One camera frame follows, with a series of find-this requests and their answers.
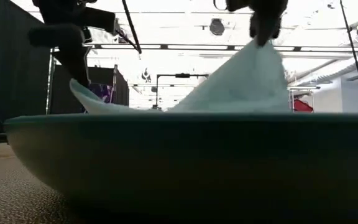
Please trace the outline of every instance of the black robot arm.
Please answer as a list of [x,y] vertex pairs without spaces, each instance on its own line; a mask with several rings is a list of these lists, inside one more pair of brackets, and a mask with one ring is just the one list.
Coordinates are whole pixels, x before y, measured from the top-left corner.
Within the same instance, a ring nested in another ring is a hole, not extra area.
[[74,21],[85,8],[85,2],[78,2],[77,0],[65,1],[67,8],[64,8],[61,1],[64,0],[33,0],[33,4],[40,9],[46,24]]
[[278,37],[281,28],[281,16],[287,8],[288,0],[226,0],[227,9],[234,12],[250,7],[254,14],[250,21],[250,36],[263,46],[269,39]]
[[97,2],[98,0],[79,0],[78,2],[85,2],[85,3],[90,3],[93,4],[95,2]]

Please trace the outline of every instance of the metal pole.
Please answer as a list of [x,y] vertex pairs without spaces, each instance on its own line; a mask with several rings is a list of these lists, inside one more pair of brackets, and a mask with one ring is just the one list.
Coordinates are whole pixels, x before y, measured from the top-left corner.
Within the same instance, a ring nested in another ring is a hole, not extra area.
[[53,85],[53,75],[55,74],[56,59],[52,55],[55,49],[50,49],[50,59],[49,59],[49,73],[48,73],[48,83],[47,83],[47,102],[45,108],[45,114],[50,114],[50,107],[52,105],[52,85]]
[[114,70],[113,70],[113,74],[112,74],[112,87],[111,87],[111,94],[110,94],[110,103],[112,103],[112,97],[115,96],[114,94],[114,86],[116,84],[116,74],[118,72],[118,65],[114,65]]
[[313,108],[313,112],[314,112],[314,93],[311,90],[310,90],[310,95],[311,95],[311,107]]
[[288,91],[288,107],[293,110],[292,108],[292,99],[291,99],[291,90]]
[[118,65],[114,65],[114,71],[112,76],[112,102],[117,102],[117,74],[118,74]]
[[291,98],[292,98],[292,110],[295,111],[295,98],[293,96],[293,90],[291,90]]
[[155,84],[155,107],[158,108],[158,78],[160,75],[157,75],[156,84]]

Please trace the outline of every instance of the ceiling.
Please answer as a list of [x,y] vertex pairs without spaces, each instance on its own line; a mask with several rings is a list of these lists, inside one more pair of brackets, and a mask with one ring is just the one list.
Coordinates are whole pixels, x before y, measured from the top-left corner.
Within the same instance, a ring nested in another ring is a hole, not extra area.
[[[224,0],[216,0],[224,8]],[[12,0],[21,8],[42,20],[39,10],[31,0]],[[347,20],[358,21],[358,0],[343,0]],[[192,45],[245,45],[250,41],[249,19],[252,12],[241,9],[235,13],[218,10],[213,0],[127,0],[132,21],[141,44],[192,44]],[[89,7],[115,12],[121,27],[131,39],[132,34],[121,1],[99,0]],[[209,31],[212,18],[220,18],[226,28],[222,36]],[[94,43],[112,44],[113,37],[101,30],[92,30]],[[273,42],[277,46],[340,46],[349,43],[339,0],[289,0],[284,13],[280,37]],[[133,49],[94,50],[89,55],[89,65],[113,67],[130,83],[140,83],[140,74],[148,68],[153,82],[158,73],[212,73],[235,52],[211,50],[145,50],[139,58]],[[330,61],[332,53],[283,53],[283,64],[289,74],[305,75],[314,68]],[[341,54],[350,58],[351,54]],[[162,83],[183,81],[164,79]],[[188,80],[196,85],[197,79]],[[162,94],[171,99],[185,96],[192,88],[174,87]]]

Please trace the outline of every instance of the white cloth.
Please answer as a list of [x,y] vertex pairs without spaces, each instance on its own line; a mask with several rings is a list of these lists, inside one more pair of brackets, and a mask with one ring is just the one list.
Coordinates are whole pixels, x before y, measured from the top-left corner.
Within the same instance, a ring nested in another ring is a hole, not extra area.
[[[75,80],[71,80],[70,89],[90,114],[160,112],[105,104]],[[277,113],[289,110],[281,56],[272,44],[258,48],[252,41],[167,113]]]

